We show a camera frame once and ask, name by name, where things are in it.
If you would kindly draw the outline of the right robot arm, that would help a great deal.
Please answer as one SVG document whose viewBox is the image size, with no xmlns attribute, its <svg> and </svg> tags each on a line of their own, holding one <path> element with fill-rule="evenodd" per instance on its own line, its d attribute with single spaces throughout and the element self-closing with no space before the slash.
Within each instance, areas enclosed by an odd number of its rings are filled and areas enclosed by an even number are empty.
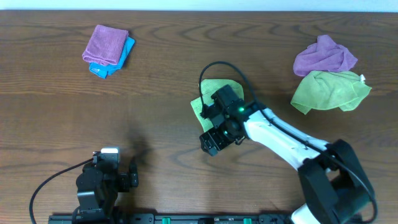
<svg viewBox="0 0 398 224">
<path fill-rule="evenodd" d="M 294 211 L 290 223 L 364 223 L 360 211 L 373 207 L 374 189 L 353 148 L 339 139 L 333 143 L 306 135 L 278 118 L 257 100 L 245 103 L 230 85 L 201 104 L 201 117 L 212 127 L 200 136 L 202 150 L 215 156 L 230 144 L 250 139 L 275 152 L 297 172 L 305 203 Z"/>
</svg>

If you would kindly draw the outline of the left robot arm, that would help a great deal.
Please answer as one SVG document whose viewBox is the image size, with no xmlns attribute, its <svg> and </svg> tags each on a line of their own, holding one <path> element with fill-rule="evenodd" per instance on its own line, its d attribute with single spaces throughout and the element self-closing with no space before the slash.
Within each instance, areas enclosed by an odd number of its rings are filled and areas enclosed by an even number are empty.
<svg viewBox="0 0 398 224">
<path fill-rule="evenodd" d="M 129 216 L 115 206 L 118 193 L 139 185 L 137 165 L 131 161 L 127 172 L 118 172 L 117 162 L 84 166 L 76 180 L 79 207 L 72 223 L 129 223 Z"/>
</svg>

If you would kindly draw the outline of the green microfiber cloth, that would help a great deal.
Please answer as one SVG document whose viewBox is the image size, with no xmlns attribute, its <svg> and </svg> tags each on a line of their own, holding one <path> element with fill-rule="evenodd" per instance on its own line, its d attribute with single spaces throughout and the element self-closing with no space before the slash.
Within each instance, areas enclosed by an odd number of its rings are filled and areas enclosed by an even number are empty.
<svg viewBox="0 0 398 224">
<path fill-rule="evenodd" d="M 214 94 L 216 90 L 219 90 L 225 85 L 229 85 L 233 89 L 235 94 L 237 94 L 242 99 L 244 98 L 243 87 L 238 82 L 228 79 L 206 79 L 201 82 L 201 92 L 204 103 L 206 105 L 212 105 L 212 94 Z M 199 123 L 203 128 L 203 131 L 207 132 L 213 127 L 213 125 L 209 119 L 203 119 L 203 117 L 200 115 L 200 113 L 202 112 L 202 103 L 200 97 L 191 101 L 190 104 L 195 116 L 197 117 Z"/>
</svg>

